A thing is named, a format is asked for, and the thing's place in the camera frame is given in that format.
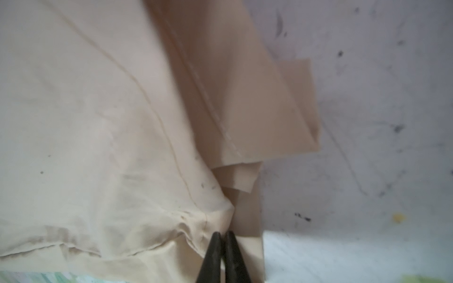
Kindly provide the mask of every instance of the yellow paint spot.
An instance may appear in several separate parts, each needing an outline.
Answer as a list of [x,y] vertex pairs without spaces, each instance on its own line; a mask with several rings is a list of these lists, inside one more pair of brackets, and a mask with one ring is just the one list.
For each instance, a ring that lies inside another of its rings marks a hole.
[[392,216],[393,222],[400,224],[404,220],[406,220],[406,216],[402,213],[395,213]]

